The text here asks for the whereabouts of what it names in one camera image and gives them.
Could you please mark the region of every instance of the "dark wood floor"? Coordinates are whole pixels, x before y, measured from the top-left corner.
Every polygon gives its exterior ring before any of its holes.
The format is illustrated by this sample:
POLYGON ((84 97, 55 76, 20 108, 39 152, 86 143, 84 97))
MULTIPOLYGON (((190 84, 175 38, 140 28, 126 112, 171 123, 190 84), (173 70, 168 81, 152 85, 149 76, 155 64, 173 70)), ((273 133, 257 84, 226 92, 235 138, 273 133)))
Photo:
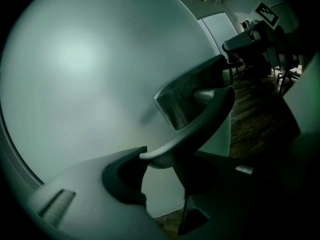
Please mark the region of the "dark wood floor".
MULTIPOLYGON (((237 75, 232 85, 235 92, 235 102, 231 110, 231 142, 232 158, 245 159, 261 154, 266 150, 272 152, 276 142, 285 143, 299 134, 298 126, 284 100, 278 96, 280 84, 276 83, 279 71, 272 71, 269 78, 263 82, 274 84, 270 91, 247 88, 252 81, 237 75)), ((295 84, 285 81, 282 95, 295 84)), ((156 219, 160 227, 170 237, 177 236, 183 216, 183 210, 172 212, 156 219)))

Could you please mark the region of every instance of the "wooden floor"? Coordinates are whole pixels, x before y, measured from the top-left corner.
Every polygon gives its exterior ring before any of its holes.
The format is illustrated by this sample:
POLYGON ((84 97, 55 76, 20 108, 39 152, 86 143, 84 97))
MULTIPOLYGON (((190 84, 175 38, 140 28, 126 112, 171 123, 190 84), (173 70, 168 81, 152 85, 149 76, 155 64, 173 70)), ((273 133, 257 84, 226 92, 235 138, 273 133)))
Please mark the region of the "wooden floor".
MULTIPOLYGON (((251 81, 237 75, 232 85, 235 102, 231 110, 231 142, 230 154, 232 158, 245 159, 255 154, 269 150, 272 152, 275 143, 283 143, 294 139, 299 134, 298 126, 284 100, 278 96, 280 84, 276 83, 279 71, 272 71, 269 78, 263 82, 271 82, 274 88, 263 91, 247 88, 251 81)), ((282 95, 293 84, 285 80, 282 95)), ((183 210, 172 212, 156 219, 160 227, 170 237, 176 237, 183 216, 183 210)))

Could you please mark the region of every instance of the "curved black handle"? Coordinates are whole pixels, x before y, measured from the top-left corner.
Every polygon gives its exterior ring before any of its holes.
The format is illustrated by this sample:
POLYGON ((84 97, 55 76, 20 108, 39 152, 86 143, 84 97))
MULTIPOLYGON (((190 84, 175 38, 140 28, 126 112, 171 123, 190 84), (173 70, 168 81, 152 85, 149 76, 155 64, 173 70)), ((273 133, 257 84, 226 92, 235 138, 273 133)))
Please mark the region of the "curved black handle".
POLYGON ((211 102, 181 133, 165 145, 141 153, 139 158, 155 168, 169 168, 192 155, 219 129, 235 102, 232 88, 217 88, 211 102))

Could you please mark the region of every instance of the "large white curved surface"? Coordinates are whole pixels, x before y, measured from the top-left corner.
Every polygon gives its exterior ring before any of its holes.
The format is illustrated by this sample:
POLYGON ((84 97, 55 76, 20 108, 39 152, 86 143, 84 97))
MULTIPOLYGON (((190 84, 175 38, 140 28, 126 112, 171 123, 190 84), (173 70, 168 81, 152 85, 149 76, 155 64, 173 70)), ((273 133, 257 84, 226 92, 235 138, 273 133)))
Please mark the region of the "large white curved surface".
MULTIPOLYGON (((153 150, 178 133, 154 94, 214 55, 179 0, 35 0, 2 55, 8 132, 45 183, 83 160, 140 146, 153 150)), ((230 124, 220 131, 230 139, 230 124)), ((229 150, 229 143, 220 146, 229 150)), ((172 168, 148 168, 142 191, 154 217, 184 205, 172 168)))

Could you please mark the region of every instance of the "dark curved rim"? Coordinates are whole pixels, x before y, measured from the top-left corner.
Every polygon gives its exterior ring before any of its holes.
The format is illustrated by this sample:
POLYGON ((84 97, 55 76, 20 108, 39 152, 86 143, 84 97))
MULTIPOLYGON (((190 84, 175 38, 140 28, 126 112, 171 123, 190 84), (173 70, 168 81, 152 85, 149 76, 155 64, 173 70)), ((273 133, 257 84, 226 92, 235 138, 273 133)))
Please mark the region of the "dark curved rim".
POLYGON ((29 168, 23 160, 18 150, 16 149, 6 126, 4 115, 2 112, 0 100, 0 153, 6 156, 16 171, 25 180, 25 182, 34 190, 42 186, 44 183, 38 176, 29 168))

